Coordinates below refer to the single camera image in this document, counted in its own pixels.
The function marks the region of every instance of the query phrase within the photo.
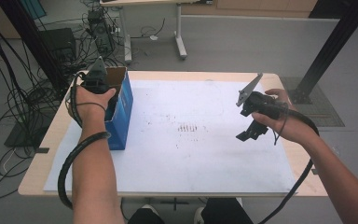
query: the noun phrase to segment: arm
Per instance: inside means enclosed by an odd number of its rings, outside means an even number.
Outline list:
[[[96,95],[77,87],[76,102],[96,103],[107,108],[115,94],[110,90]],[[77,111],[83,120],[79,142],[92,134],[104,132],[104,111],[97,105],[80,105]],[[117,196],[115,167],[107,140],[98,140],[86,147],[73,163],[74,223],[124,223]]]
[[[278,95],[278,100],[288,101],[283,90],[270,90],[266,94]],[[283,126],[284,118],[273,120],[267,116],[254,113],[254,119],[278,132]],[[310,127],[301,121],[288,118],[282,137],[299,143],[309,154],[318,170],[329,198],[344,223],[358,223],[358,179],[331,151],[329,146]]]

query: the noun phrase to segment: power cord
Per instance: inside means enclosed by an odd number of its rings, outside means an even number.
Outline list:
[[[288,108],[288,105],[285,104],[285,106],[280,106],[280,105],[265,105],[265,107],[267,107],[268,109],[275,109],[275,110],[279,110],[281,113],[283,113],[284,115],[284,123],[282,128],[280,129],[280,131],[278,132],[278,137],[275,137],[275,144],[278,141],[279,136],[281,136],[281,133],[284,129],[284,125],[286,124],[286,121],[288,119],[289,116],[294,117],[302,122],[304,122],[305,124],[307,124],[308,126],[310,126],[312,128],[313,131],[315,131],[318,135],[319,135],[319,131],[318,128],[316,127],[316,125],[313,123],[313,121],[311,119],[309,119],[308,117],[304,116],[303,114],[295,111],[295,110],[291,110]],[[270,213],[267,217],[265,217],[260,224],[264,224],[267,223],[267,221],[269,221],[272,217],[274,217],[276,214],[278,214],[286,205],[286,203],[293,197],[293,195],[296,193],[298,187],[300,187],[300,185],[304,182],[305,178],[307,177],[307,175],[310,173],[310,170],[312,168],[313,162],[310,159],[307,166],[305,167],[303,173],[301,174],[301,176],[298,178],[298,180],[296,181],[296,183],[293,185],[292,189],[289,191],[289,193],[287,193],[287,195],[283,198],[283,200],[281,201],[280,205],[278,205],[278,207],[272,211],[272,213]]]

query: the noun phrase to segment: person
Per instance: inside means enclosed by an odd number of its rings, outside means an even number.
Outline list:
[[[103,109],[107,108],[108,101],[115,92],[112,89],[98,95],[81,87],[77,88],[76,102],[79,106],[76,108],[83,120],[79,142],[94,133],[105,131]],[[273,89],[266,91],[266,94],[277,95],[277,100],[284,101],[291,109],[295,109],[284,90]],[[299,143],[310,154],[341,220],[344,223],[358,223],[358,179],[324,140],[297,119],[289,117],[287,120],[274,120],[258,113],[253,113],[252,116],[275,132],[280,131],[284,124],[281,137]],[[74,161],[73,207],[74,223],[124,223],[117,196],[115,168],[106,139],[86,147]],[[210,199],[205,208],[198,211],[195,223],[252,223],[241,206],[231,199]],[[153,219],[150,223],[164,223],[157,211],[149,205],[135,212],[129,223],[147,223],[146,217]]]

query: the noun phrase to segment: fingers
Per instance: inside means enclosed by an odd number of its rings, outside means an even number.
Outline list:
[[[254,118],[255,121],[257,121],[259,123],[262,123],[262,124],[264,124],[266,126],[269,126],[272,129],[273,129],[273,125],[276,122],[276,120],[270,119],[266,115],[262,115],[262,114],[259,114],[259,113],[252,113],[252,117]]]
[[[271,89],[266,91],[267,95],[277,95],[278,98],[287,98],[287,92],[282,89]]]
[[[109,89],[106,93],[103,94],[103,98],[107,101],[109,101],[114,95],[116,94],[116,89],[112,88]]]

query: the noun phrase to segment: forearm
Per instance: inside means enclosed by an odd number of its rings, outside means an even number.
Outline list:
[[[344,223],[358,223],[358,179],[319,137],[302,144]]]
[[[79,142],[105,131],[103,114],[84,119]],[[73,164],[74,222],[120,220],[116,173],[107,140],[93,142],[75,159]]]

